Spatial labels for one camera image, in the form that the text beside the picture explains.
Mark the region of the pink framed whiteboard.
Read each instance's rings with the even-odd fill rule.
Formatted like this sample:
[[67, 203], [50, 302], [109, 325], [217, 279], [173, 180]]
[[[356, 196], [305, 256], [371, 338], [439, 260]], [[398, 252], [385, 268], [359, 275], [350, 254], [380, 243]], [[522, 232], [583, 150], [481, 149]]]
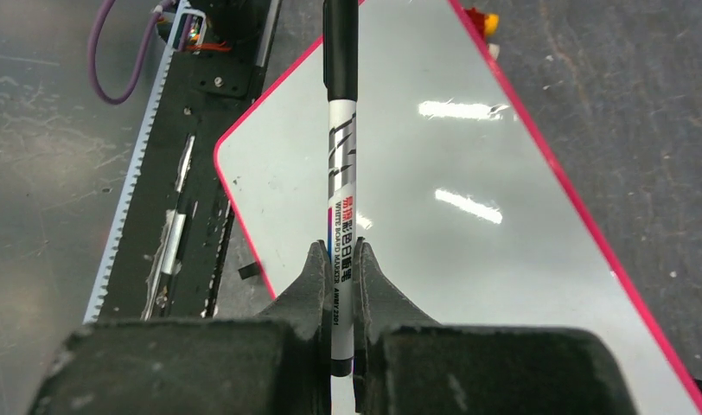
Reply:
[[[702, 396], [455, 1], [360, 6], [357, 224], [439, 322], [587, 329], [642, 414]], [[216, 169], [274, 293], [326, 235], [328, 116], [315, 43], [218, 142]]]

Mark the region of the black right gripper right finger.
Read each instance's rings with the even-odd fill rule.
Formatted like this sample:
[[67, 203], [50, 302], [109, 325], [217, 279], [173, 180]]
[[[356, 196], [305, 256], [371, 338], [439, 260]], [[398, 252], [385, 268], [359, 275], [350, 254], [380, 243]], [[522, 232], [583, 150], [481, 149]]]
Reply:
[[574, 328], [442, 324], [353, 256], [355, 410], [359, 414], [633, 414], [620, 368]]

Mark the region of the black white whiteboard marker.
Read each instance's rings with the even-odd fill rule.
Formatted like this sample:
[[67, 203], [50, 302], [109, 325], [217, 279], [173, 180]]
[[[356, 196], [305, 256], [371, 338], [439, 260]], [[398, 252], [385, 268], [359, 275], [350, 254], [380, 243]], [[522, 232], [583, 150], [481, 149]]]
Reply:
[[322, 22], [323, 82], [329, 102], [327, 245], [334, 283], [330, 373], [345, 377], [354, 360], [359, 3], [325, 1]]

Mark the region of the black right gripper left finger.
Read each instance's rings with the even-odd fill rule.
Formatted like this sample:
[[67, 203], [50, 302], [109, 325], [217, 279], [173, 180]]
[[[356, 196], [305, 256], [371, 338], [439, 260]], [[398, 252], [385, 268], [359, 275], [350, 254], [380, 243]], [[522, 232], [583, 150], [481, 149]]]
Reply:
[[332, 276], [310, 246], [256, 316], [112, 320], [59, 347], [31, 414], [328, 414]]

